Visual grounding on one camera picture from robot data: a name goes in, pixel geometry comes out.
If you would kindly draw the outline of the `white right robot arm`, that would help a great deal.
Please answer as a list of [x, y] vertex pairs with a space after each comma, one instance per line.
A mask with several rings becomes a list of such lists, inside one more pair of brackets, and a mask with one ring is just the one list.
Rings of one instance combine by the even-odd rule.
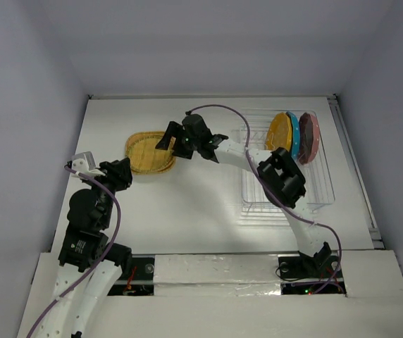
[[332, 250], [320, 233], [323, 226], [309, 217], [310, 210], [303, 200], [306, 179], [287, 150], [251, 149], [224, 134], [212, 133], [198, 114], [187, 115], [181, 123], [169, 122], [155, 149], [171, 150], [173, 156], [186, 159], [197, 152], [208, 161], [254, 174], [267, 199], [285, 214], [296, 239], [302, 277], [335, 278]]

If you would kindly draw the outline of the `blue polka dot plate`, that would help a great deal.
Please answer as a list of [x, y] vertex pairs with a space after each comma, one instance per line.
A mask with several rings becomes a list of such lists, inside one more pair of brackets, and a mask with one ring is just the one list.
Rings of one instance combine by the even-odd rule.
[[286, 112], [287, 117], [290, 119], [292, 126], [292, 145], [290, 148], [291, 157], [296, 161], [298, 159], [299, 148], [300, 148], [300, 127], [299, 120], [297, 116], [290, 112]]

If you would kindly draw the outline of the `yellow polka dot plate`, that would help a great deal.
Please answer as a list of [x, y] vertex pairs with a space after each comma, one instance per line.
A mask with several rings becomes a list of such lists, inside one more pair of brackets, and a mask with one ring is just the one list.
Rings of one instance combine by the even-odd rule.
[[289, 151], [292, 146], [292, 123], [286, 113], [277, 114], [271, 121], [266, 140], [264, 142], [266, 150], [276, 150], [284, 148]]

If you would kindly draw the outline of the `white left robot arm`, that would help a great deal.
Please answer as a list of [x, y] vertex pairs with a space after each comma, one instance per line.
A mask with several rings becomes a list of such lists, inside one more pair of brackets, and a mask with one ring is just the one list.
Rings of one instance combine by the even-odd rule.
[[121, 214], [116, 193], [132, 184], [130, 159], [96, 164], [88, 151], [64, 168], [88, 188], [70, 198], [51, 302], [28, 337], [86, 337], [114, 283], [132, 270], [131, 248], [105, 233], [111, 215]]

